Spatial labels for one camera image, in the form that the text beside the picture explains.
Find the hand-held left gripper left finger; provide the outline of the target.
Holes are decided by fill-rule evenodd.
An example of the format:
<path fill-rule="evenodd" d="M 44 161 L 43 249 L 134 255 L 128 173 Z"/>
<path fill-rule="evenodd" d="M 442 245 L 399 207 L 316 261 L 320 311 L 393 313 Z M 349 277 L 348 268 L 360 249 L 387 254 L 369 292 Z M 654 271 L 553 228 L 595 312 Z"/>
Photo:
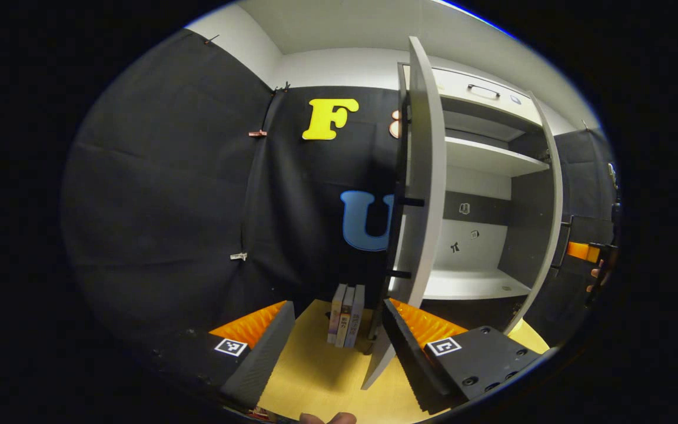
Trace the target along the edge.
<path fill-rule="evenodd" d="M 190 328 L 157 348 L 157 365 L 175 383 L 228 407 L 258 404 L 295 322 L 285 300 L 218 328 Z"/>

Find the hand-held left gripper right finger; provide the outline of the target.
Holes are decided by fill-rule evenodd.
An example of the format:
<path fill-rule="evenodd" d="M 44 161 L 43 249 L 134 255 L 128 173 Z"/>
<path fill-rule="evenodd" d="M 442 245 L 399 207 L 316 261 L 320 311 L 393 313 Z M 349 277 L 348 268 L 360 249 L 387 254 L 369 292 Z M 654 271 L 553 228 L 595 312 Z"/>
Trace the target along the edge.
<path fill-rule="evenodd" d="M 384 300 L 382 324 L 418 405 L 431 415 L 489 395 L 541 358 L 493 327 L 467 330 L 394 299 Z"/>

